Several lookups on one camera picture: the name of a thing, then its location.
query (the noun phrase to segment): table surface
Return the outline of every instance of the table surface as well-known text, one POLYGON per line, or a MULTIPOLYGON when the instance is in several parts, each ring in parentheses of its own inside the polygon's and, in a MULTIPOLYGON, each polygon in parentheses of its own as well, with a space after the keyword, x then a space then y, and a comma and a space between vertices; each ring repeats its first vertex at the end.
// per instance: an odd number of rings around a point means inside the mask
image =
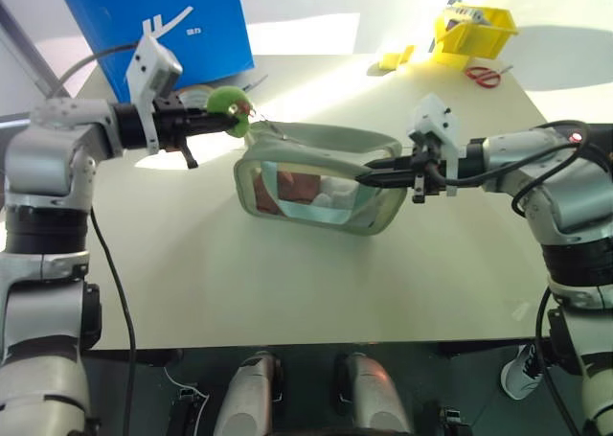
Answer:
MULTIPOLYGON (((375 130, 410 146, 413 109, 434 92, 459 117, 463 141, 543 123, 511 74, 485 89, 433 63, 372 77, 367 56, 256 60, 256 69, 235 80, 268 75, 251 97, 269 119, 375 130)), ((100 71, 81 96, 111 96, 100 71)), ((242 149, 225 135, 199 137, 211 138, 198 139, 199 147, 227 153, 177 171, 135 167, 145 157, 137 150, 99 170, 95 206, 138 348, 534 333, 546 270, 509 197, 480 189, 428 197, 425 205, 408 197, 390 227, 368 238, 254 218, 235 191, 233 165, 242 149)), ((88 245, 89 281, 102 291, 96 348, 125 348, 119 299, 93 234, 88 245)))

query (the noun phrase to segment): white shoe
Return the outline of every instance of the white shoe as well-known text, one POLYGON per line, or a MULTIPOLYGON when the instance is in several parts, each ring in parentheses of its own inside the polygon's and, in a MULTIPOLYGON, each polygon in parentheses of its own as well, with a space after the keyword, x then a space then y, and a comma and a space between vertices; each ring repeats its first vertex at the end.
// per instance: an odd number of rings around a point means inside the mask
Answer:
POLYGON ((534 344, 519 347, 517 357, 502 368, 500 384, 512 400, 523 400, 543 378, 534 344))

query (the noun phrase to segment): yellow object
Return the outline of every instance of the yellow object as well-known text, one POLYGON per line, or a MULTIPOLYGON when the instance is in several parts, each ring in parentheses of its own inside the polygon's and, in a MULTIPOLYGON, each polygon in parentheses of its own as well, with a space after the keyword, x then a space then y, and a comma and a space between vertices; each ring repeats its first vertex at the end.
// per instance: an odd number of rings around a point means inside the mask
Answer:
POLYGON ((404 48, 402 53, 385 53, 379 60, 379 69, 396 70, 400 64, 408 62, 409 58, 415 51, 415 45, 409 45, 404 48))
POLYGON ((454 4, 458 8, 481 10, 488 24, 460 22, 447 30, 445 16, 434 23, 434 60, 451 67, 464 69, 472 57, 494 59, 511 35, 518 31, 509 10, 454 4))

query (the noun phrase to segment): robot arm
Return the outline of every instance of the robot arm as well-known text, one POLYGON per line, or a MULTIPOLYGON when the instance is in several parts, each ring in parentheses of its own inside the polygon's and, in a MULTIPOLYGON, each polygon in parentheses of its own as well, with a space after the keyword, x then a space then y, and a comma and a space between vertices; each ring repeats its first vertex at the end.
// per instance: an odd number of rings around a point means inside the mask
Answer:
POLYGON ((176 97, 154 100, 179 73, 174 56, 145 37, 128 68, 134 103, 52 99, 11 141, 7 243, 0 253, 3 435, 94 432, 80 351, 96 343, 102 328, 98 287, 85 281, 96 168, 124 149, 179 149, 190 162, 187 136, 238 122, 184 108, 176 97))
POLYGON ((611 129, 588 136, 574 122, 561 122, 472 140, 459 148, 457 121, 435 96, 422 102, 416 122, 409 132, 415 142, 411 156, 375 160, 368 164, 373 170, 356 180, 380 188, 411 187, 416 203, 442 190, 455 195, 450 187, 458 186, 516 196, 571 156, 582 138, 589 137, 596 146, 535 185, 519 204, 543 250, 549 289, 558 303, 548 313, 558 362, 567 372, 583 376, 587 419, 602 435, 613 434, 611 129))

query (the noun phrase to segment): red scissors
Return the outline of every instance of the red scissors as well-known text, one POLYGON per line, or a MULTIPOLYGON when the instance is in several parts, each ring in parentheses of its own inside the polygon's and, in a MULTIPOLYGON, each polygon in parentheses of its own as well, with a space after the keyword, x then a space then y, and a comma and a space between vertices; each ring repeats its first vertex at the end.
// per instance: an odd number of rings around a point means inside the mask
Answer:
POLYGON ((468 67, 464 73, 471 80, 475 80, 479 86, 484 88, 495 88, 502 80, 502 74, 509 72, 512 65, 502 69, 500 72, 488 69, 487 67, 468 67))

